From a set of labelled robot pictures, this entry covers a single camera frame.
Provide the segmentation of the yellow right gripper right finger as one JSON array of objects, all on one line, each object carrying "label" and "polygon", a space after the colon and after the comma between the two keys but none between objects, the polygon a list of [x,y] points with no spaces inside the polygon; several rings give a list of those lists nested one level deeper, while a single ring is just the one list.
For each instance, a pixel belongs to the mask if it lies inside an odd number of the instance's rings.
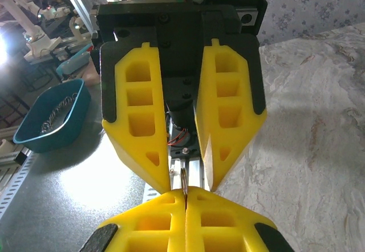
[{"label": "yellow right gripper right finger", "polygon": [[274,222],[237,203],[189,187],[187,251],[293,251]]}]

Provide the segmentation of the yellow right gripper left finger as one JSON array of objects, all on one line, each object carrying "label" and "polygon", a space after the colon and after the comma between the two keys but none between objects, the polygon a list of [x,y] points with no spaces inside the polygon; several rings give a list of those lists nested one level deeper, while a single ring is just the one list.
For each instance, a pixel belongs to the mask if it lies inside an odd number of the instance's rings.
[{"label": "yellow right gripper left finger", "polygon": [[102,222],[81,251],[185,251],[185,199],[175,189]]}]

